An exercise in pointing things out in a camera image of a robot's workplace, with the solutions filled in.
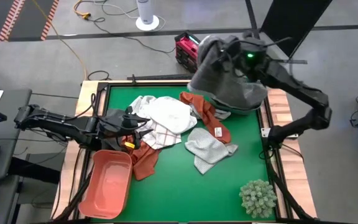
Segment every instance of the red power station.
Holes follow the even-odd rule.
[[[198,44],[200,44],[200,40],[189,32],[175,37],[177,61],[191,73],[197,71]]]

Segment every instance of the yellow tag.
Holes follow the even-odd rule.
[[[135,148],[135,145],[130,142],[125,142],[124,145],[133,149]]]

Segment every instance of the black stand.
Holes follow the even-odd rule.
[[[331,1],[274,0],[260,31],[266,33],[272,41],[292,37],[292,40],[277,44],[292,58]]]
[[[8,174],[28,177],[53,184],[58,184],[60,180],[59,171],[18,159],[16,157],[12,157]]]

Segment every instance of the wooden table frame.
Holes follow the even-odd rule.
[[[109,83],[122,83],[128,84],[132,81],[127,80],[114,80],[114,81],[84,81],[81,87],[80,96],[77,101],[75,114],[80,114],[85,111],[91,103],[91,94],[97,92],[98,85],[100,82],[109,82]],[[189,80],[139,80],[137,83],[188,83]],[[101,92],[98,114],[101,115],[103,112],[104,101],[106,98],[106,92]],[[262,118],[264,127],[269,127],[269,117],[270,122],[275,125],[285,125],[292,121],[292,116],[290,113],[290,108],[288,105],[288,100],[286,93],[282,90],[271,89],[268,91],[268,102],[270,102],[269,107],[266,108],[264,105],[260,110],[260,117]],[[90,109],[84,114],[84,116],[92,116],[93,110]],[[297,140],[285,140],[284,144],[296,149],[300,152],[300,148]],[[53,205],[52,211],[55,210],[58,203],[56,214],[53,218],[59,216],[63,209],[69,203],[69,197],[75,195],[78,190],[78,184],[80,182],[81,170],[83,168],[85,150],[80,150],[78,144],[74,141],[69,142],[67,146],[67,151],[65,155],[65,160],[62,167],[61,174],[61,189],[60,189],[60,198],[58,194],[55,197],[55,203]],[[316,210],[314,209],[313,199],[311,197],[311,192],[309,188],[308,179],[306,176],[305,167],[303,161],[299,155],[296,155],[294,152],[285,150],[283,147],[280,150],[279,157],[282,163],[282,171],[285,176],[285,182],[287,188],[296,201],[302,206],[305,212],[312,217],[316,217]],[[277,157],[272,157],[272,164],[276,172],[279,171],[278,167],[275,166]],[[280,217],[287,218],[289,214],[287,213],[285,201],[282,197],[280,190],[276,186],[276,194],[278,196],[278,209]]]

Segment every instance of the green table surface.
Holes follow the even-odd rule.
[[[138,96],[171,96],[179,99],[185,86],[112,87],[108,108],[127,108]],[[132,178],[127,205],[113,220],[99,222],[212,222],[272,221],[271,217],[252,218],[241,207],[240,187],[250,180],[268,180],[265,162],[259,159],[262,141],[256,113],[232,114],[223,121],[239,146],[205,175],[194,166],[194,155],[185,148],[191,130],[181,135],[181,143],[163,149],[155,174],[137,181]],[[201,120],[196,127],[204,128]]]

